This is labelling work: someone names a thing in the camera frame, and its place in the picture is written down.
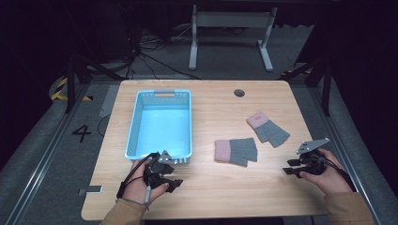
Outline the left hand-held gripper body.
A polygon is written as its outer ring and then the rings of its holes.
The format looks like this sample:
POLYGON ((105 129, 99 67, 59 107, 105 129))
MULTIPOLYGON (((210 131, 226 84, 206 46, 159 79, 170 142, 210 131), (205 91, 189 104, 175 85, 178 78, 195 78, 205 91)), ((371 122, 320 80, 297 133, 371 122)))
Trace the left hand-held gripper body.
POLYGON ((157 188, 162 184, 168 184, 170 188, 176 186, 176 182, 163 176, 171 174, 174 171, 173 160, 169 153, 164 150, 160 153, 153 153, 150 155, 152 159, 145 166, 144 181, 148 187, 157 188))

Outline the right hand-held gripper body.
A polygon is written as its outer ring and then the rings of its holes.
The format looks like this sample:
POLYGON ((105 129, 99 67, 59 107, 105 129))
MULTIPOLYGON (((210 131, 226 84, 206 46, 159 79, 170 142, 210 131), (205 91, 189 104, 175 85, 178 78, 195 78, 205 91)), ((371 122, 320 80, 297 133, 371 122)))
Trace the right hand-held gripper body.
POLYGON ((296 151, 296 154, 299 155, 298 161, 300 164, 303 164, 303 171, 319 175, 322 174, 325 169, 325 157, 320 152, 319 147, 328 143, 329 138, 306 141, 301 144, 301 146, 296 151))

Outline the light blue plastic basket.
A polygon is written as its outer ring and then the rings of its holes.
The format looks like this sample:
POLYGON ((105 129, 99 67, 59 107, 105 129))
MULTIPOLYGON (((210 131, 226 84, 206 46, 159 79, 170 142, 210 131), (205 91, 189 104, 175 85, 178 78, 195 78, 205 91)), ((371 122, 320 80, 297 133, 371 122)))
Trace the light blue plastic basket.
POLYGON ((167 151, 174 164, 192 154, 191 92, 141 90, 136 94, 125 158, 142 159, 167 151))

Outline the person's right hand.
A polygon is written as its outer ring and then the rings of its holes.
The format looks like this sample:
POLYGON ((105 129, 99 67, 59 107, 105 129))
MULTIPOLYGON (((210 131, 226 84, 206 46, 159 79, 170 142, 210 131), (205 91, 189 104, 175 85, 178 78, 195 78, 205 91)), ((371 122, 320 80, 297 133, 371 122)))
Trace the person's right hand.
POLYGON ((351 186, 347 184, 336 169, 330 166, 319 175, 307 172, 300 172, 299 175, 308 182, 316 185, 326 195, 352 192, 351 186))

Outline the person's left hand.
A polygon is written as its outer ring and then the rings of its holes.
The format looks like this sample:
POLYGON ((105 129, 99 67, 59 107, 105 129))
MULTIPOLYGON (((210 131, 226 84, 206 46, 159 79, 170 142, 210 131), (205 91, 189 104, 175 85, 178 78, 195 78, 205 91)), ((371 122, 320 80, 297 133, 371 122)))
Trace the person's left hand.
POLYGON ((143 175, 145 172, 145 166, 149 162, 149 159, 144 162, 136 160, 132 164, 132 175, 128 181, 128 185, 125 187, 125 191, 122 195, 123 199, 149 206, 165 193, 168 188, 168 184, 162 184, 156 188, 148 188, 145 184, 143 175))

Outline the black metal stand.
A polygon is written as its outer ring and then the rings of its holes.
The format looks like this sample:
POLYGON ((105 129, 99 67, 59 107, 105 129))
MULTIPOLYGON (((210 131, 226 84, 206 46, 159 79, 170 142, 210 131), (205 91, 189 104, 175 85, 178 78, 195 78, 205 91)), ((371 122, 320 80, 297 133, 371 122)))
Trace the black metal stand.
POLYGON ((305 80, 305 85, 307 87, 317 87, 319 82, 323 81, 321 106, 324 114, 329 116, 329 97, 332 74, 330 60, 328 58, 316 59, 292 71, 284 71, 279 78, 279 81, 289 81, 300 74, 304 74, 307 70, 310 71, 305 80))
POLYGON ((76 103, 76 91, 75 91, 75 78, 78 78, 79 82, 82 84, 89 84, 92 80, 91 73, 89 72, 88 66, 91 66, 95 70, 99 71, 101 74, 104 74, 116 81, 125 81, 125 78, 117 75, 112 72, 110 69, 102 66, 100 63, 97 63, 87 57, 84 57, 79 54, 73 54, 68 62, 67 67, 67 108, 66 113, 70 113, 73 106, 76 103))

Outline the grey floor tape strip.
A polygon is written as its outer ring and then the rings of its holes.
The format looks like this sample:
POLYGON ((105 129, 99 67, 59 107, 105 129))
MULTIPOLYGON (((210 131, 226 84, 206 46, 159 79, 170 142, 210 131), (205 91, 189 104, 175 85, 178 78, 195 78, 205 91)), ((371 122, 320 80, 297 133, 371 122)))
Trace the grey floor tape strip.
POLYGON ((99 111, 99 117, 103 118, 110 114, 113 110, 115 99, 118 93, 118 85, 110 85, 103 100, 102 106, 99 111))

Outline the yellow and black floor tape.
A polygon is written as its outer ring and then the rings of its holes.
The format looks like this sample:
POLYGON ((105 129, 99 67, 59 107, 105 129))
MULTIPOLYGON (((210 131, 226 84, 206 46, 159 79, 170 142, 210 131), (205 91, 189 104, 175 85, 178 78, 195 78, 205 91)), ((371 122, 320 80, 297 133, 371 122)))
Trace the yellow and black floor tape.
MULTIPOLYGON (((57 87, 54 90, 54 93, 51 96, 51 100, 68 100, 68 96, 62 95, 61 92, 63 88, 66 86, 68 81, 68 78, 64 77, 62 80, 59 82, 57 87)), ((83 100, 84 101, 91 101, 94 98, 92 96, 84 96, 83 100)))

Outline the grey metal floor rail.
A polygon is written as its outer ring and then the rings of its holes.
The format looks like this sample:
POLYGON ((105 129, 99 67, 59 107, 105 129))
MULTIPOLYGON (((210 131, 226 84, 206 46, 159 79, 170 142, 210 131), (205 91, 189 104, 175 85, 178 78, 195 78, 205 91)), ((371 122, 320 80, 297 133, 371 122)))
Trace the grey metal floor rail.
POLYGON ((321 127, 326 131, 325 136, 330 138, 328 149, 347 169, 354 187, 370 208, 375 224, 381 225, 380 216, 375 209, 377 202, 372 191, 380 172, 355 128, 340 94, 331 95, 329 114, 326 114, 322 106, 323 89, 310 87, 308 92, 321 120, 321 127))
POLYGON ((54 103, 38 120, 0 172, 0 225, 19 225, 60 148, 67 127, 88 84, 81 84, 71 110, 54 103))

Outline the white metal desk frame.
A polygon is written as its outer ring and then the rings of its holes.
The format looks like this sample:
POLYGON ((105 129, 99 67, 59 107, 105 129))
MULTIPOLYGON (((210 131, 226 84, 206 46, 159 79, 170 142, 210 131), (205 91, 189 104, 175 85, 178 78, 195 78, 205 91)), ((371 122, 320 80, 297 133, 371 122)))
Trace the white metal desk frame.
POLYGON ((239 27, 239 28, 263 28, 264 37, 257 41, 257 47, 261 54, 266 71, 272 71, 273 65, 268 54, 268 40, 274 24, 278 9, 273 7, 266 12, 220 12, 202 11, 197 5, 192 7, 191 15, 191 52, 189 70, 196 70, 198 55, 198 27, 239 27))

